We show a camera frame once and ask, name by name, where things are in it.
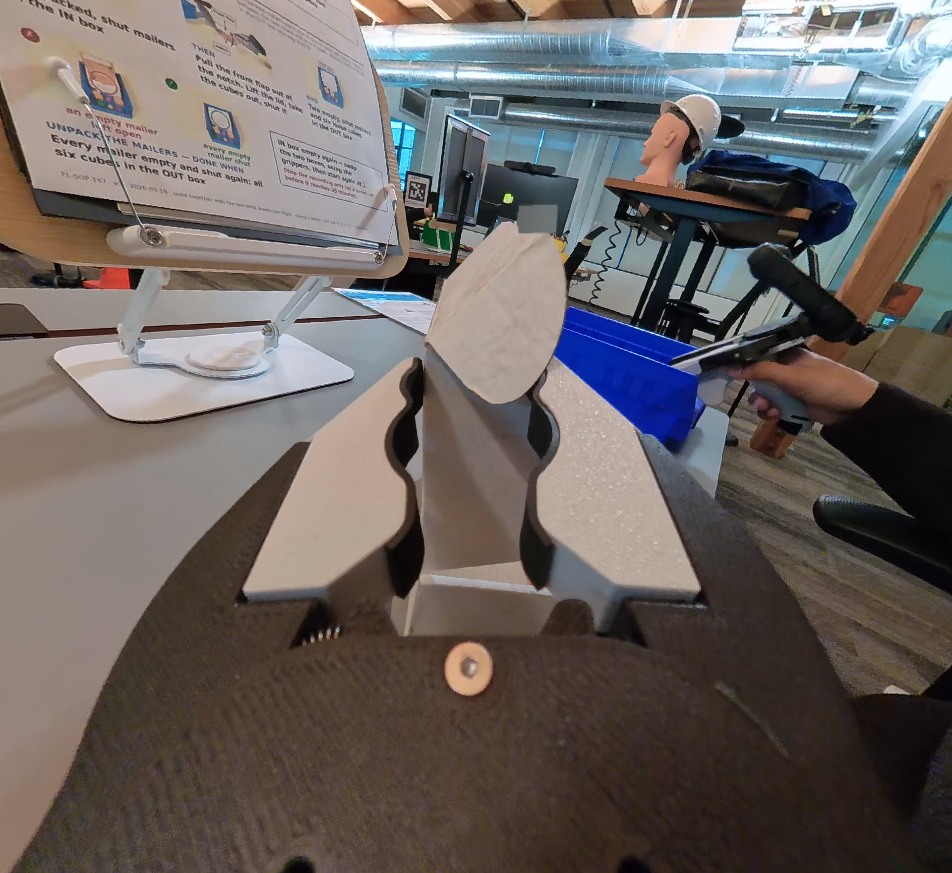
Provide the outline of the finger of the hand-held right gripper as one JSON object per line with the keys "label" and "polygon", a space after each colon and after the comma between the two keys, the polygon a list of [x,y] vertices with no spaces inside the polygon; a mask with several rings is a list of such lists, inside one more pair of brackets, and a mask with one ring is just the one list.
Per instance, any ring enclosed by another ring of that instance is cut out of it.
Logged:
{"label": "finger of the hand-held right gripper", "polygon": [[717,407],[722,402],[731,380],[730,367],[745,367],[752,363],[752,358],[739,354],[686,354],[679,357],[679,369],[697,378],[697,396],[706,407]]}
{"label": "finger of the hand-held right gripper", "polygon": [[669,361],[677,369],[714,369],[744,363],[744,337],[730,337],[695,349]]}

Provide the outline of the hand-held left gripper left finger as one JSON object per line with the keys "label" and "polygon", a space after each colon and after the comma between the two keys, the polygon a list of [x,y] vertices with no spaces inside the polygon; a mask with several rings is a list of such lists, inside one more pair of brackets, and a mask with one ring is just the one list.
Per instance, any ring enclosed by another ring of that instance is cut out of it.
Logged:
{"label": "hand-held left gripper left finger", "polygon": [[321,427],[244,582],[250,602],[405,598],[424,553],[408,464],[422,361],[401,362]]}

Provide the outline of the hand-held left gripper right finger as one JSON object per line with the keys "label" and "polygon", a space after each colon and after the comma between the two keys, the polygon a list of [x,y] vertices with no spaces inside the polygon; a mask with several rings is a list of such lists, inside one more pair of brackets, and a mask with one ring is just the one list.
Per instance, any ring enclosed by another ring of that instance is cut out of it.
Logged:
{"label": "hand-held left gripper right finger", "polygon": [[530,395],[519,536],[530,582],[559,600],[689,605],[701,594],[640,432],[559,360]]}

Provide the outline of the blue plastic bin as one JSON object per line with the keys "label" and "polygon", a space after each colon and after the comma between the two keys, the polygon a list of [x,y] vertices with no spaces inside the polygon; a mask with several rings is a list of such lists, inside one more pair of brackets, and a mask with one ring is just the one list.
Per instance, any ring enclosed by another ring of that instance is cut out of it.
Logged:
{"label": "blue plastic bin", "polygon": [[700,419],[695,375],[670,362],[693,346],[568,308],[555,357],[641,433],[679,451]]}

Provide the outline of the white cardboard mailer box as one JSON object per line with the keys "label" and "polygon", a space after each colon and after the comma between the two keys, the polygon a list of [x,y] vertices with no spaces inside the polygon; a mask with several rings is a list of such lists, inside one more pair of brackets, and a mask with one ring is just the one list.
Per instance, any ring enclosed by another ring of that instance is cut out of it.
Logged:
{"label": "white cardboard mailer box", "polygon": [[424,340],[411,470],[422,573],[391,618],[406,636],[533,636],[555,605],[522,567],[531,404],[565,320],[553,239],[497,227],[446,279]]}

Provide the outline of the person's right forearm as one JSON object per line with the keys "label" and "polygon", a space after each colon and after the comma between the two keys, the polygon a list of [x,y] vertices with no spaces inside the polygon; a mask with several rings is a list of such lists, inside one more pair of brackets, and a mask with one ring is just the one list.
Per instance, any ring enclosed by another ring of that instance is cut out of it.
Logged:
{"label": "person's right forearm", "polygon": [[950,534],[951,414],[887,383],[822,438],[905,512]]}

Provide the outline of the grey desk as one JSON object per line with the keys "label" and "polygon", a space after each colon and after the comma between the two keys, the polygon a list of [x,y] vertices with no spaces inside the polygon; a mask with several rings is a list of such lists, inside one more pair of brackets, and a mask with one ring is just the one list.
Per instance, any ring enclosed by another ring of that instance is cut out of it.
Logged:
{"label": "grey desk", "polygon": [[298,336],[350,366],[350,381],[165,423],[114,420],[55,364],[97,337],[2,344],[2,871],[184,555],[294,444],[422,354],[417,332],[334,294],[318,305]]}

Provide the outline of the blue jacket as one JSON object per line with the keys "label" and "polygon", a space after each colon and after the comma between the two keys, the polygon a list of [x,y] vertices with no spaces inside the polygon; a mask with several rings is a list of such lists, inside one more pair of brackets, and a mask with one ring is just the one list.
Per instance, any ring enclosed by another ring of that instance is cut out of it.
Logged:
{"label": "blue jacket", "polygon": [[773,213],[808,211],[801,237],[809,246],[843,233],[856,211],[853,194],[842,183],[796,164],[748,153],[708,152],[688,167],[685,188]]}

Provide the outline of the wooden table with black legs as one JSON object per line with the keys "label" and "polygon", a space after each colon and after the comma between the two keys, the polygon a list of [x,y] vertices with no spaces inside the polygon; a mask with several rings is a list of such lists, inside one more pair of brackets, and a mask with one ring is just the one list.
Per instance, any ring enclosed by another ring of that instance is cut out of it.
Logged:
{"label": "wooden table with black legs", "polygon": [[664,314],[674,300],[673,291],[693,243],[700,249],[680,297],[674,300],[677,309],[688,312],[698,312],[693,298],[720,238],[726,239],[725,248],[779,244],[794,258],[807,248],[802,231],[810,218],[808,210],[777,211],[737,198],[617,178],[606,179],[604,186],[619,199],[615,216],[619,223],[637,226],[665,244],[632,317],[632,324],[645,331],[667,330],[678,340],[690,339],[679,318],[666,319]]}

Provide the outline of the white stand with wooden board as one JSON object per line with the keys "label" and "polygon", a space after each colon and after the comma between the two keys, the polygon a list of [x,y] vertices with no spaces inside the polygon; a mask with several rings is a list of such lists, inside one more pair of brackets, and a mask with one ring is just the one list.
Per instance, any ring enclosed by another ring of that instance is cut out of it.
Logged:
{"label": "white stand with wooden board", "polygon": [[[229,220],[200,220],[196,213],[141,211],[131,198],[114,203],[35,189],[2,95],[2,244],[60,265],[144,271],[115,343],[76,345],[54,354],[56,364],[108,415],[158,422],[351,380],[349,367],[289,336],[289,329],[333,278],[384,279],[400,272],[409,257],[387,98],[371,67],[387,135],[394,245],[268,232]],[[142,332],[160,291],[172,272],[183,271],[301,278],[290,301],[262,330],[145,340]]]}

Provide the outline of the mannequin head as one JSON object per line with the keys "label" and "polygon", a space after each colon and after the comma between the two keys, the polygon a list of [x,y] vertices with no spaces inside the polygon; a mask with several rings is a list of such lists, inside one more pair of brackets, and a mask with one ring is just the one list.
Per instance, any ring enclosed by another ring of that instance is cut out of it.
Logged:
{"label": "mannequin head", "polygon": [[640,159],[645,170],[635,182],[643,185],[673,188],[678,168],[682,164],[682,151],[689,133],[686,124],[673,114],[660,115],[651,129]]}

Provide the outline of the white printed leaflet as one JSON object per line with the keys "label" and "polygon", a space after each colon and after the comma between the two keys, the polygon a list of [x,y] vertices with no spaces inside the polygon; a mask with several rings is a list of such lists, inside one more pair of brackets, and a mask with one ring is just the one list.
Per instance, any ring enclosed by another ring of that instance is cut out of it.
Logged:
{"label": "white printed leaflet", "polygon": [[429,332],[437,305],[435,301],[406,291],[356,288],[335,291],[340,296],[422,335]]}

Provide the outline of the black office chair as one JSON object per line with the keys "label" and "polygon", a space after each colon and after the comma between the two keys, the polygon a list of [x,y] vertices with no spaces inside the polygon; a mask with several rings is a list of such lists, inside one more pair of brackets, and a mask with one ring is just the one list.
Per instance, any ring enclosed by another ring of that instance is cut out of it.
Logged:
{"label": "black office chair", "polygon": [[817,526],[941,591],[951,593],[951,547],[929,526],[856,500],[821,496],[812,507]]}

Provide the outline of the black monitor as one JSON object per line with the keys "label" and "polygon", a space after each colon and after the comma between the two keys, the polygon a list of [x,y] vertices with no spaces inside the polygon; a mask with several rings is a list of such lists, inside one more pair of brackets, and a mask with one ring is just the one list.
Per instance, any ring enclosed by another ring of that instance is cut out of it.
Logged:
{"label": "black monitor", "polygon": [[561,175],[536,175],[507,166],[486,166],[478,201],[476,223],[490,230],[497,220],[515,221],[521,206],[557,207],[555,236],[563,236],[578,179]]}

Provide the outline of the black tripod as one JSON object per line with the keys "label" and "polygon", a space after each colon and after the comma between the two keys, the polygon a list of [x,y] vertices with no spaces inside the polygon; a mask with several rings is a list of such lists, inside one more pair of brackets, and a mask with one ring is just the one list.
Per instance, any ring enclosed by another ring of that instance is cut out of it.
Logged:
{"label": "black tripod", "polygon": [[459,264],[459,255],[462,246],[462,236],[469,212],[470,197],[473,191],[474,173],[467,169],[462,169],[459,176],[460,193],[458,210],[456,214],[456,225],[453,233],[452,245],[450,248],[449,260],[446,266],[444,277],[448,278],[454,272]]}

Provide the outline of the grey monitor on pole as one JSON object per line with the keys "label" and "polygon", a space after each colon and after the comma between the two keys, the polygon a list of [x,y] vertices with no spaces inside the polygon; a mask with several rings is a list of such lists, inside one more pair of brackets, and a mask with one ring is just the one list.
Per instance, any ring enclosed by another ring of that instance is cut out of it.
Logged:
{"label": "grey monitor on pole", "polygon": [[466,225],[475,225],[485,176],[491,133],[459,118],[447,116],[438,182],[438,218],[456,222],[462,169],[474,173]]}

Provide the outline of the person's black sweater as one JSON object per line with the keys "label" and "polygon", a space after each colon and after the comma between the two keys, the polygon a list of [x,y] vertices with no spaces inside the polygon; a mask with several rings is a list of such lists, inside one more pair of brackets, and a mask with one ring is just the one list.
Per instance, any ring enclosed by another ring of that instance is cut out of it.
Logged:
{"label": "person's black sweater", "polygon": [[922,871],[951,870],[951,701],[872,694],[852,700],[887,796],[909,821]]}

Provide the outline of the printed instruction sheet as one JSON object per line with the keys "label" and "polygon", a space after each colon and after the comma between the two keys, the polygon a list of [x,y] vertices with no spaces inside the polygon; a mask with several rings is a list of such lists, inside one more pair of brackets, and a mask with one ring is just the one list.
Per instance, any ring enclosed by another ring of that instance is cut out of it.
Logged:
{"label": "printed instruction sheet", "polygon": [[396,244],[350,0],[1,0],[2,95],[33,188]]}

